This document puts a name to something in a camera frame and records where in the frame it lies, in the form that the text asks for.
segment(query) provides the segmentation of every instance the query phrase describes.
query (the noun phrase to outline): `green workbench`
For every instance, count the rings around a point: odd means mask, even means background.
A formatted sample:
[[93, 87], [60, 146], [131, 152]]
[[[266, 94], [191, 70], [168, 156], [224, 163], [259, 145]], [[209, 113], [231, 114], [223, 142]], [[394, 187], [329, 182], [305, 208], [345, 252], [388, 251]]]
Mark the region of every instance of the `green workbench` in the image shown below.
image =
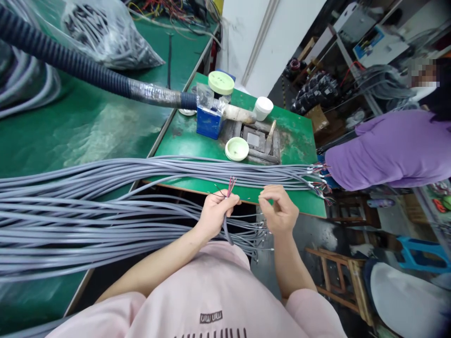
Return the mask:
[[[208, 83], [208, 78], [202, 74], [196, 74], [191, 86], [197, 83]], [[252, 110], [257, 99], [243, 92], [235, 90], [232, 94], [232, 104], [247, 110]], [[280, 157], [282, 164], [316, 163], [318, 161], [313, 138], [311, 120], [279, 107], [274, 107], [271, 114], [265, 119], [271, 124], [277, 120], [277, 129], [280, 132]], [[219, 160], [228, 160], [224, 152], [226, 139], [218, 140], [202, 136], [196, 133], [196, 115], [185, 116], [177, 113], [171, 121], [155, 156], [182, 155], [198, 156]], [[214, 192], [216, 187], [213, 182], [197, 178], [183, 178], [165, 182], [165, 185], [176, 189], [194, 191], [199, 193]], [[233, 192], [238, 194], [242, 201], [258, 203], [260, 189], [236, 186]], [[288, 191], [292, 201], [299, 211], [304, 214], [318, 217], [326, 217], [324, 201], [310, 191]]]
[[[171, 87], [185, 90], [210, 46], [209, 36], [136, 22], [138, 31], [164, 60], [172, 38]], [[127, 76], [166, 87], [167, 64]], [[158, 140], [171, 108], [149, 106], [60, 74], [64, 94], [32, 112], [0, 120], [0, 177], [32, 175], [118, 157], [145, 158]], [[119, 196], [128, 185], [110, 196]], [[85, 272], [0, 285], [0, 336], [61, 318]]]

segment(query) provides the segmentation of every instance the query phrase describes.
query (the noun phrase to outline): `white machine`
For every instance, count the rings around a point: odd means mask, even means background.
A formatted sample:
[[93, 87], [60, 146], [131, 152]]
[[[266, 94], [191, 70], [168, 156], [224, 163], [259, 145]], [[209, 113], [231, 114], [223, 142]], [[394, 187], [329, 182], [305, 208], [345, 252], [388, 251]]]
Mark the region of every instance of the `white machine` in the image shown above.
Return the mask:
[[390, 34], [381, 25], [375, 25], [353, 51], [357, 60], [368, 68], [376, 64], [389, 64], [408, 48], [409, 45], [400, 36]]
[[[378, 14], [374, 14], [375, 10], [352, 2], [337, 19], [334, 30], [344, 41], [357, 43], [376, 23], [376, 20], [370, 16], [378, 17]], [[333, 36], [334, 33], [327, 27], [304, 61], [308, 64], [313, 58], [318, 57]]]
[[370, 16], [371, 9], [353, 2], [349, 4], [334, 24], [334, 29], [342, 40], [355, 43], [376, 24]]

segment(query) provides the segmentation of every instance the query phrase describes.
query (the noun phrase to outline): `forearm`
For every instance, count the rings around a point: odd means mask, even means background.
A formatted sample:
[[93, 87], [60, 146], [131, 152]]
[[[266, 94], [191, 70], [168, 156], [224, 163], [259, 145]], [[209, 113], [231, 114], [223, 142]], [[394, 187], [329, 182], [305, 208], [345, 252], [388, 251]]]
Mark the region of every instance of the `forearm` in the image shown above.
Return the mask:
[[97, 303], [132, 291], [149, 296], [165, 279], [188, 264], [207, 242], [208, 239], [193, 228], [134, 265], [99, 297]]
[[274, 235], [274, 257], [277, 281], [283, 299], [299, 289], [316, 290], [297, 250], [292, 232]]

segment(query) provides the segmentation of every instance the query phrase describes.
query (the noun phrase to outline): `hand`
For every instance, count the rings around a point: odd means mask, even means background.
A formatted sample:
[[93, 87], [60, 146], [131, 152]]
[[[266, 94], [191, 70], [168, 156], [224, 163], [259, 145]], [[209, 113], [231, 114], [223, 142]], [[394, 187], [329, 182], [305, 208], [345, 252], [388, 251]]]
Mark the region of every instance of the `hand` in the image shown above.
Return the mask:
[[268, 229], [276, 236], [291, 233], [295, 227], [299, 209], [289, 198], [282, 185], [267, 185], [258, 197], [258, 203], [267, 220]]
[[201, 218], [194, 227], [205, 236], [207, 241], [216, 237], [221, 231], [224, 215], [230, 217], [233, 207], [241, 204], [238, 195], [231, 194], [226, 199], [221, 193], [227, 195], [227, 190], [221, 190], [207, 196], [203, 204]]

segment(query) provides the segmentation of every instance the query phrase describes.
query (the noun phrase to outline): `wooden stool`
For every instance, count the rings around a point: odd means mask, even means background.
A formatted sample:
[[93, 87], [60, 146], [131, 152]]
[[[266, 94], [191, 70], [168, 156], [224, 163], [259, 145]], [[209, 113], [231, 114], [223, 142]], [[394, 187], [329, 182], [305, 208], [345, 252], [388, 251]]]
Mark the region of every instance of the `wooden stool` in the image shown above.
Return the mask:
[[[341, 222], [344, 226], [371, 225], [374, 228], [381, 228], [381, 221], [377, 209], [368, 206], [367, 201], [371, 199], [370, 195], [361, 192], [336, 192], [334, 193], [336, 204], [331, 206], [337, 210], [336, 217], [330, 217], [332, 222]], [[351, 216], [350, 208], [360, 210], [363, 208], [363, 215]]]
[[[362, 267], [365, 264], [366, 260], [352, 259], [350, 257], [346, 257], [324, 249], [319, 249], [319, 251], [317, 251], [305, 248], [305, 250], [308, 253], [321, 258], [321, 265], [323, 267], [326, 289], [324, 290], [323, 288], [316, 286], [318, 292], [332, 298], [333, 300], [339, 302], [347, 308], [350, 308], [352, 311], [357, 312], [369, 326], [373, 326], [371, 305], [368, 301], [368, 296], [365, 290], [365, 283], [362, 277]], [[334, 261], [337, 264], [340, 287], [337, 287], [330, 283], [329, 273], [327, 271], [327, 260]], [[346, 266], [349, 269], [354, 294], [348, 292], [348, 290], [346, 289], [342, 265]]]

